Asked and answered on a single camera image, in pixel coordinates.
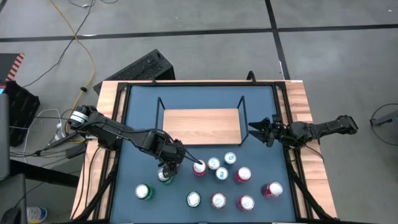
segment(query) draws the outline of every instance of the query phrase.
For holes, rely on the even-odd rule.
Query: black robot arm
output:
[[[177,174],[177,164],[186,157],[193,162],[200,161],[185,156],[186,149],[179,140],[161,129],[133,129],[97,112],[94,106],[78,106],[69,119],[70,127],[78,132],[90,133],[98,138],[99,146],[117,150],[121,139],[130,141],[141,152],[160,161],[164,165],[166,177]]]
[[[293,122],[286,126],[280,116],[273,115],[272,122],[265,118],[260,122],[249,123],[258,131],[249,131],[254,137],[271,147],[274,140],[280,141],[284,146],[302,147],[314,139],[318,142],[321,137],[329,134],[355,134],[358,130],[354,119],[350,116],[339,116],[333,121],[322,124],[312,124],[302,121]]]

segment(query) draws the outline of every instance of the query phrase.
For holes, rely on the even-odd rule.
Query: can lid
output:
[[[269,190],[271,191],[271,193],[273,195],[281,195],[283,192],[283,188],[282,188],[281,184],[278,182],[272,182],[269,185]]]
[[[247,167],[241,167],[241,168],[238,170],[238,175],[239,175],[239,177],[240,177],[241,179],[243,179],[243,180],[249,180],[250,177],[251,177],[251,171],[250,171],[250,169],[247,168]]]
[[[245,210],[252,210],[254,208],[254,199],[245,195],[241,199],[241,205]]]
[[[224,156],[224,160],[228,164],[234,164],[236,162],[236,155],[233,152],[227,152]]]
[[[161,181],[166,181],[166,180],[169,179],[169,177],[164,177],[164,175],[163,175],[163,168],[160,168],[160,169],[157,171],[157,178],[159,178],[159,180],[161,180]]]
[[[136,187],[137,198],[144,198],[148,195],[149,189],[145,184],[140,184]]]
[[[208,166],[212,170],[217,170],[220,167],[220,160],[215,157],[212,157],[208,161]]]
[[[191,207],[196,207],[200,203],[200,195],[198,192],[190,192],[187,196],[188,205]]]
[[[226,170],[224,167],[220,167],[216,171],[216,176],[220,180],[225,180],[228,177],[228,170]]]
[[[202,163],[202,165],[200,165],[199,163],[194,163],[193,168],[197,172],[203,172],[206,170],[206,162],[201,159],[199,161]]]
[[[223,194],[215,193],[211,198],[211,202],[216,208],[222,208],[226,203],[226,199]]]

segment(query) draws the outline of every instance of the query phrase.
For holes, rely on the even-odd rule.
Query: yellow cable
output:
[[[90,52],[88,51],[88,49],[77,39],[75,30],[73,30],[72,26],[70,25],[70,23],[69,23],[69,21],[67,20],[67,18],[62,14],[61,10],[55,5],[55,3],[53,2],[53,0],[50,0],[50,2],[51,2],[51,4],[54,6],[54,8],[59,12],[59,14],[62,16],[63,20],[65,20],[65,22],[67,22],[67,24],[68,24],[70,30],[71,30],[72,33],[73,33],[73,36],[75,36],[75,40],[86,50],[88,56],[90,56],[91,65],[92,65],[92,67],[93,67],[93,71],[92,71],[92,73],[91,73],[90,79],[89,79],[89,80],[86,82],[86,84],[85,84],[85,88],[87,88],[87,86],[91,83],[92,79],[94,78],[94,73],[95,73],[94,59],[93,59],[93,57],[91,56],[91,54],[90,54]],[[76,106],[77,106],[77,104],[78,104],[78,102],[79,102],[79,100],[80,100],[82,94],[83,94],[83,90],[80,90],[80,94],[79,94],[79,96],[77,97],[77,99],[76,99],[76,101],[75,101],[75,104],[73,105],[72,110],[71,110],[71,112],[69,113],[69,116],[68,116],[68,117],[70,117],[70,115],[72,114],[73,110],[76,108]],[[69,134],[69,133],[68,133],[68,123],[66,123],[65,125],[66,125],[66,127],[67,127],[67,128],[66,128],[66,132],[67,132],[67,134]],[[73,142],[82,143],[82,142],[84,142],[84,141],[85,141],[85,140],[73,141]]]

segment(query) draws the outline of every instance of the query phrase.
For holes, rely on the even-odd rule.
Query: green soda can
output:
[[[154,191],[147,184],[140,184],[136,187],[136,196],[140,200],[150,200]]]
[[[196,208],[200,204],[200,194],[198,192],[189,192],[187,195],[187,204],[191,208]]]
[[[173,181],[173,177],[164,177],[163,168],[160,168],[157,171],[157,178],[159,179],[160,182],[162,182],[164,184],[169,184]]]

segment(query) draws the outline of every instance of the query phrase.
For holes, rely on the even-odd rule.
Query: wooden board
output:
[[[239,110],[165,110],[163,130],[186,145],[240,144]]]
[[[118,88],[118,83],[150,83],[150,80],[139,80],[139,81],[105,81],[102,84],[101,93],[99,94],[97,109],[99,112],[103,113],[107,117],[112,117],[116,91]],[[195,82],[251,82],[251,80],[159,80],[157,83],[195,83]],[[258,80],[257,82],[280,82],[280,80]],[[287,80],[285,81],[287,88],[287,95],[289,97],[289,105],[290,110],[292,111],[293,120],[294,121],[306,121],[312,122],[310,107],[308,105],[307,96],[305,94],[304,84],[302,81],[295,80]],[[123,111],[123,103],[124,95],[126,91],[121,92],[121,102],[118,108],[117,120],[120,121],[122,111]],[[279,91],[279,102],[282,111],[282,116],[284,121],[286,121],[286,112],[284,108],[284,101],[282,99],[281,92]],[[85,163],[90,164],[90,161],[93,159],[93,154],[97,148],[97,140],[92,140],[88,143],[86,150]],[[311,142],[308,144],[310,147],[316,149],[320,152],[320,148],[316,142]],[[107,172],[109,173],[111,164],[113,163],[114,155],[111,154],[109,158],[109,166],[107,168]],[[305,179],[307,181],[307,187],[311,194],[314,196],[315,200],[325,209],[325,211],[331,215],[336,216],[336,210],[333,203],[333,199],[330,192],[330,187],[328,183],[328,179],[326,176],[325,166],[322,163],[322,160],[314,155],[314,153],[306,148],[302,149],[301,155],[303,161],[303,169],[305,173]],[[100,173],[102,170],[102,165],[104,162],[104,152],[99,151],[94,158],[93,166],[91,168],[91,178],[90,178],[90,189],[87,189],[88,185],[88,166],[85,166],[84,170],[81,171],[80,181],[78,184],[78,188],[76,190],[75,201],[73,203],[72,212],[76,210],[76,214],[73,217],[77,217],[84,210],[84,204],[86,202],[86,193],[88,190],[88,201],[95,195],[98,190],[98,184],[100,181]],[[108,204],[108,194],[107,190],[101,201],[101,209],[99,211],[99,218],[105,217],[105,210]],[[299,189],[297,189],[297,197],[298,197],[298,205],[301,211],[301,217],[307,217],[305,213],[305,206],[303,196]]]

